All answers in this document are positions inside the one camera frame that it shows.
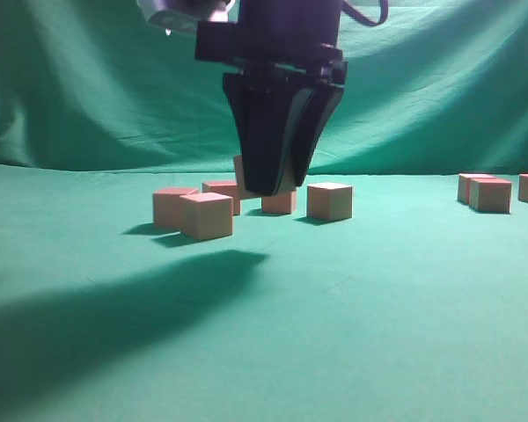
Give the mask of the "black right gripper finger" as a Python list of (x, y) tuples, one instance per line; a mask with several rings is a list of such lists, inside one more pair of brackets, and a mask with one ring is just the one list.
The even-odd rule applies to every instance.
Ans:
[(304, 183), (319, 138), (343, 93), (340, 86), (320, 84), (307, 100), (291, 143), (290, 165), (295, 186)]
[(280, 191), (296, 124), (311, 96), (303, 84), (227, 73), (223, 78), (240, 143), (245, 189)]

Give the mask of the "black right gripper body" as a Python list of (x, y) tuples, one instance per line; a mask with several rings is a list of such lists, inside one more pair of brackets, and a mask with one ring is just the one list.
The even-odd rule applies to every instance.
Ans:
[(344, 85), (348, 74), (348, 62), (337, 47), (274, 36), (235, 23), (199, 23), (194, 58), (241, 69), (288, 66), (334, 85)]

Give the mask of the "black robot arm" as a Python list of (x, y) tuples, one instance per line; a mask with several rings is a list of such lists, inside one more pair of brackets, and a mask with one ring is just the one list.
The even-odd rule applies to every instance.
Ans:
[(234, 23), (202, 21), (195, 58), (238, 68), (223, 89), (244, 185), (258, 196), (301, 186), (341, 102), (348, 64), (336, 46), (340, 1), (243, 1)]

